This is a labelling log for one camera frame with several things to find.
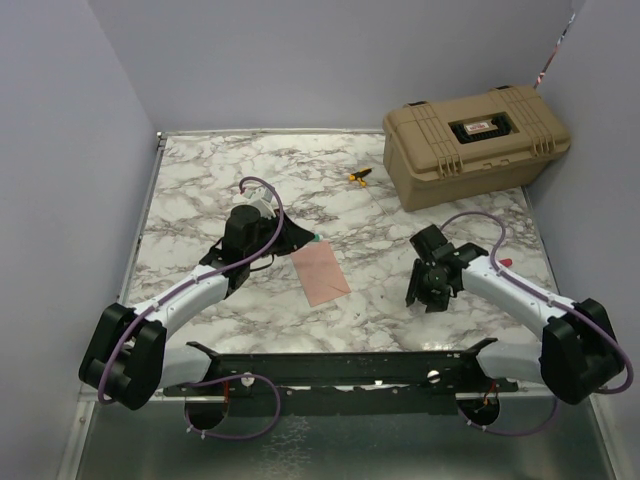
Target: marble surface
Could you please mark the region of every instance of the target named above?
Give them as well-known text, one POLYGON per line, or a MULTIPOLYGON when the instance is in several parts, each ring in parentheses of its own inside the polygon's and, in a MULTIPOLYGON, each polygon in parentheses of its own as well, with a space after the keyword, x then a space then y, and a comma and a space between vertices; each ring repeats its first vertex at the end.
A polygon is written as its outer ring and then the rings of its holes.
MULTIPOLYGON (((416 254, 411 235, 452 215, 485 210, 509 234, 500 258, 551 286, 533 221, 520 189, 406 213, 383 165, 378 134, 247 134, 174 136, 167 141, 144 230, 129 302, 161 292, 184 277, 222 235, 231 208, 242 201, 246 175, 271 182, 288 215, 329 240, 352 293, 311 308, 288 257, 255 273, 224 302, 183 327, 170 344, 196 340, 219 352, 348 352, 453 349, 495 336, 535 341, 524 327, 483 299, 462 293, 444 313, 405 307, 416 254), (373 167, 369 186, 347 175, 373 167)), ((498 227, 466 217, 447 228, 460 245, 489 248, 498 227)))

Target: tool case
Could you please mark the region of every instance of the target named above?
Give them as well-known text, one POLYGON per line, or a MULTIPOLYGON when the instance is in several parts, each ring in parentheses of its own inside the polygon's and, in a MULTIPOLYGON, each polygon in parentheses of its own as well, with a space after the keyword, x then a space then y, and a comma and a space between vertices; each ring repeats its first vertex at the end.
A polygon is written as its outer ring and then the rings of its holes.
POLYGON ((570 136, 533 87, 417 102, 384 118, 384 166, 406 211, 532 182, 570 136))

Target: purple cable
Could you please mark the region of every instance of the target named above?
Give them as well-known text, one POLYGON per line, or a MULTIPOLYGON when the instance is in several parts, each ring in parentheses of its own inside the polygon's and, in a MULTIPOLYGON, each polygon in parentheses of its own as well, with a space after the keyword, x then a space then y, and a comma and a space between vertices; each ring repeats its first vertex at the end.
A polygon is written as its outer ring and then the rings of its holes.
MULTIPOLYGON (((258 178, 258 177, 244 177, 242 180, 240 180, 240 183, 238 185, 240 187, 240 193, 244 193, 243 185, 248 181, 255 181, 255 182, 258 182, 258 183, 262 184, 266 189, 268 189, 273 194, 273 197, 276 199, 276 202, 278 203, 278 226, 276 227, 276 231, 274 232, 274 234, 271 237, 271 239, 265 244, 265 246, 262 247, 260 250, 258 250, 253 255, 250 255, 247 258, 244 258, 244 259, 240 260, 239 262, 232 263, 231 265, 226 265, 226 266, 224 266, 222 268, 214 270, 213 272, 208 272, 208 273, 205 273, 203 275, 200 275, 197 278, 198 282, 200 280, 205 280, 207 278, 211 278, 213 276, 220 275, 221 273, 228 272, 229 270, 233 270, 234 268, 241 267, 242 265, 246 265, 248 263, 253 262, 254 260, 257 260, 258 258, 260 258, 262 256, 262 254, 264 252, 266 252, 271 247, 271 245, 273 245, 273 243, 278 238, 278 235, 280 235, 280 231, 282 230, 282 225, 284 224, 284 207, 282 206, 282 200, 280 199, 280 196, 278 195, 278 192, 276 192, 276 189, 271 184, 265 182, 261 178, 258 178)), ((169 293, 167 293, 164 297, 158 299, 158 305, 159 306, 164 305, 169 300, 171 300, 173 297, 175 297, 178 293, 182 292, 186 288, 189 288, 191 285, 194 285, 195 283, 196 283, 196 280, 190 279, 187 282, 179 285, 178 287, 174 288, 169 293)), ((104 391, 105 391, 105 388, 107 386, 107 380, 109 379, 109 375, 111 374, 111 369, 113 368, 113 365, 116 362, 116 358, 118 357, 118 353, 120 353, 120 350, 122 350, 122 347, 124 346, 124 344, 127 343, 127 340, 131 337, 131 335, 133 334, 135 329, 138 327, 140 322, 142 322, 142 320, 144 320, 145 317, 147 315, 149 315, 153 311, 154 311, 154 306, 153 305, 147 307, 144 311, 142 311, 131 322, 129 327, 127 327, 127 329, 124 331, 124 333, 122 334, 122 336, 118 340, 118 343, 116 343, 116 346, 113 348, 113 351, 111 352, 111 356, 109 357, 109 359, 107 360, 107 363, 104 366, 104 371, 102 372, 102 376, 100 377, 100 383, 98 384, 98 401, 101 404, 110 405, 110 404, 115 402, 115 400, 113 400, 112 398, 106 398, 104 396, 104 393, 105 393, 104 391)))
POLYGON ((188 387, 210 387, 211 385, 218 385, 220 383, 230 382, 232 380, 239 380, 241 378, 255 378, 257 380, 262 380, 267 385, 269 385, 269 387, 271 387, 271 390, 273 390, 273 393, 275 394, 275 397, 276 397, 276 411, 273 414, 273 418, 267 424, 267 426, 256 433, 250 433, 248 435, 226 435, 224 433, 207 432, 206 430, 198 430, 197 428, 195 428, 191 423, 191 419, 189 418, 189 412, 185 410, 185 419, 187 420, 187 424, 189 425, 189 428, 187 429, 187 433, 193 430, 199 433, 200 435, 202 435, 203 439, 206 436, 206 437, 218 438, 220 440, 253 440, 254 438, 258 438, 264 435, 275 426, 275 424, 278 422, 278 419, 280 418, 280 409, 282 406, 282 402, 280 399, 280 393, 278 392, 278 387, 276 387, 275 384, 271 380, 269 380, 267 377, 263 377, 262 375, 256 375, 253 373, 244 373, 239 375, 231 375, 229 377, 217 378, 216 380, 210 380, 207 382, 189 383, 187 384, 187 386, 188 387))
MULTIPOLYGON (((504 242, 506 236, 507 236, 507 227, 505 226, 504 222, 502 220, 500 220, 500 218, 496 217, 495 215, 492 215, 490 213, 487 212, 482 212, 482 211, 469 211, 469 212, 463 212, 463 213, 459 213, 457 215, 454 215, 453 217, 451 217, 449 220, 447 220, 446 222, 444 222, 442 224, 442 226, 440 227, 441 229, 446 228, 451 222, 453 222, 454 220, 466 216, 466 215, 481 215, 484 217, 488 217, 491 220, 493 220, 494 222, 496 222, 498 224, 498 226, 500 227, 500 238, 498 239, 498 241, 493 245, 493 248, 491 249, 491 253, 489 254, 489 261, 491 262, 491 266, 495 269, 495 271, 497 272, 498 275, 503 276, 505 279, 507 279, 507 281, 509 281, 510 283, 512 283, 513 285, 515 285, 516 287, 520 288, 521 290, 527 292, 530 295, 533 295, 535 298, 542 300, 543 302, 549 303, 550 305, 559 308, 567 313, 570 313, 571 315, 574 315, 575 317, 579 318, 580 321, 584 322, 585 324, 587 324, 587 326, 589 326, 589 328, 593 329, 598 335, 600 335, 605 342, 607 342, 618 354, 618 356, 622 359, 624 366, 627 370, 627 378, 624 381, 624 383, 622 385, 620 385, 619 387, 615 387, 615 388, 602 388, 597 390, 597 393, 601 393, 601 394, 615 394, 615 393, 622 393, 625 390, 627 390, 631 384, 633 383, 633 378, 634 378, 634 372, 633 372, 633 365, 631 363, 631 359, 629 358, 629 356, 626 354, 626 352, 620 347, 620 345, 618 345, 618 343, 611 338, 611 336, 609 336, 609 334, 607 332, 605 332, 602 328, 600 328, 596 323, 593 322, 593 320, 591 320, 590 318, 588 318, 586 315, 578 312, 576 309, 574 309, 571 306, 568 305, 564 305, 556 300, 553 300, 549 297, 547 297, 545 294, 537 291, 534 288, 531 288, 529 285, 525 284, 524 282, 520 281, 519 279, 513 277, 512 275, 509 274, 508 270, 501 268, 500 264, 498 263, 498 260, 496 259, 496 253, 498 252, 498 249, 500 248, 500 246, 502 245, 502 243, 504 242)), ((509 432, 504 432, 504 431, 500 431, 500 430, 489 430, 489 429, 483 429, 486 432, 489 433, 495 433, 496 435, 503 435, 503 436, 526 436, 526 435, 532 435, 534 433, 538 433, 540 430, 542 430, 544 427, 546 427, 550 421, 553 419, 553 417, 556 415, 558 411, 558 404, 556 402, 556 404, 554 405, 553 411, 551 416, 542 424, 540 425, 540 427, 538 428, 534 428, 532 430, 526 431, 526 432, 513 432, 513 433, 509 433, 509 432)), ((482 429, 481 426, 476 425, 474 423, 471 423, 471 425, 482 429)))

